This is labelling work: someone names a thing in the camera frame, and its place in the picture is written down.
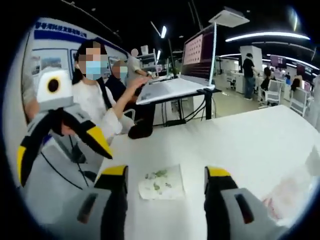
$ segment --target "black cable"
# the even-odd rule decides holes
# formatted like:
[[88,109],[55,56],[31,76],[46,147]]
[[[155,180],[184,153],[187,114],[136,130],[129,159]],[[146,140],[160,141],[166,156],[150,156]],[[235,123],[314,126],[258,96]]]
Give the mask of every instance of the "black cable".
[[162,113],[162,124],[165,125],[165,119],[164,119],[164,103],[161,103],[161,113]]
[[[72,150],[74,150],[74,144],[73,144],[73,142],[72,142],[72,140],[71,140],[71,136],[70,136],[70,135],[69,135],[69,139],[70,139],[70,143],[71,143]],[[82,171],[82,169],[81,169],[81,167],[80,167],[80,164],[79,164],[78,162],[77,162],[76,164],[78,165],[79,171],[80,171],[80,173],[82,174],[82,177],[83,177],[83,179],[84,179],[84,181],[85,181],[86,186],[89,187],[88,182],[87,182],[87,179],[86,179],[86,177],[85,177],[85,174],[84,174],[84,172]]]
[[187,123],[187,122],[189,122],[190,120],[194,119],[195,116],[196,116],[198,113],[200,113],[201,110],[203,110],[203,109],[205,109],[205,108],[206,108],[206,106],[204,106],[204,107],[202,107],[201,109],[199,109],[191,118],[189,118],[189,119],[188,119],[187,121],[185,121],[185,122]]
[[201,121],[202,121],[202,119],[204,118],[204,113],[205,113],[205,109],[203,108],[202,116],[201,116]]
[[46,158],[46,156],[43,154],[43,152],[40,152],[41,155],[43,156],[43,158],[46,160],[46,162],[50,165],[50,167],[57,173],[59,174],[64,180],[66,180],[68,183],[70,183],[71,185],[75,186],[76,188],[83,190],[82,187],[79,187],[77,185],[75,185],[73,182],[69,181],[68,179],[66,179],[60,172],[58,172],[57,169],[55,169],[55,167],[48,161],[48,159]]
[[185,119],[184,106],[182,105],[182,99],[180,99],[180,106],[181,106],[182,118]]
[[214,118],[216,119],[217,118],[217,105],[216,105],[216,102],[214,100],[214,96],[212,96],[212,101],[214,103]]
[[196,110],[194,110],[192,113],[190,113],[188,116],[186,116],[185,118],[184,118],[184,120],[186,120],[188,117],[190,117],[192,114],[194,114],[196,111],[198,111],[201,107],[202,107],[202,104],[204,104],[204,102],[205,102],[205,98],[203,98],[203,101],[202,101],[202,103],[199,105],[199,107],[196,109]]

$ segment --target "white laptop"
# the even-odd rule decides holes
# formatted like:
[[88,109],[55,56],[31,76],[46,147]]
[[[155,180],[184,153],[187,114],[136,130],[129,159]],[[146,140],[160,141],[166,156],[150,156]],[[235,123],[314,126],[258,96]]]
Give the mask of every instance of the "white laptop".
[[181,97],[206,88],[213,90],[216,27],[217,25],[210,25],[185,42],[179,78],[164,81],[153,79],[148,82],[142,88],[136,104]]

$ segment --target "blue face mask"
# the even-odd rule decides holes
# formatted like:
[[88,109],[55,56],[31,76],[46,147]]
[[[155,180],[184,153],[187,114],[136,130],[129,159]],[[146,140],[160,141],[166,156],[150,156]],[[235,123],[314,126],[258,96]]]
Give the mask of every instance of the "blue face mask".
[[120,67],[120,78],[125,79],[128,74],[128,68],[126,66]]
[[85,62],[85,77],[90,80],[101,78],[101,62],[86,61]]
[[107,61],[86,61],[85,76],[87,79],[97,80],[108,70]]

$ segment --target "hand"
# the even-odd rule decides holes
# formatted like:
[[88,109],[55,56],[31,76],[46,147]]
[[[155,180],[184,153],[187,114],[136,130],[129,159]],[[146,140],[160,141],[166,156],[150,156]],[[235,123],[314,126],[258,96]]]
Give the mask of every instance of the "hand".
[[74,136],[76,133],[73,131],[70,127],[64,125],[64,123],[61,123],[61,133],[63,135],[71,135]]
[[135,79],[133,79],[128,86],[128,89],[136,91],[138,88],[140,88],[143,84],[146,84],[146,82],[149,80],[149,77],[145,76],[139,76]]

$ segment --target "ceiling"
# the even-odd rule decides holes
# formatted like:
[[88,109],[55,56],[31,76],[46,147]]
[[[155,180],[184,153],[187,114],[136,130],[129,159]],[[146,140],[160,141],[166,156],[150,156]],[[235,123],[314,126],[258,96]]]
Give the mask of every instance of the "ceiling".
[[[304,48],[278,43],[259,43],[255,45],[262,49],[263,57],[267,57],[267,54],[276,54],[320,66],[320,56],[317,51],[314,54],[317,44],[320,44],[320,36],[317,32],[320,29],[320,21],[317,23],[313,20],[314,16],[316,16],[315,14],[318,14],[317,10],[312,7],[306,8],[305,1],[301,5],[280,5],[279,1],[272,0],[261,2],[261,4],[257,5],[253,5],[251,1],[248,3],[228,0],[193,1],[199,20],[204,28],[209,25],[208,20],[214,17],[223,6],[242,12],[250,20],[249,23],[234,28],[218,27],[217,55],[239,53],[240,46],[250,45],[252,42],[282,42],[299,45]],[[193,10],[193,15],[191,14],[190,6],[193,9],[191,0],[161,0],[157,2],[135,0],[126,1],[125,3],[124,1],[74,0],[74,4],[77,7],[93,15],[110,30],[74,7],[66,3],[62,4],[64,11],[48,11],[46,15],[83,27],[119,45],[128,52],[133,48],[140,49],[142,45],[148,45],[149,49],[162,49],[164,52],[168,52],[168,43],[166,40],[160,39],[152,27],[151,21],[159,32],[161,32],[162,26],[165,25],[167,27],[167,37],[170,37],[173,51],[182,50],[184,42],[200,31],[197,16]],[[298,16],[295,31],[293,27],[294,12]],[[306,35],[311,40],[285,37],[255,37],[225,42],[230,37],[265,31],[297,33]]]

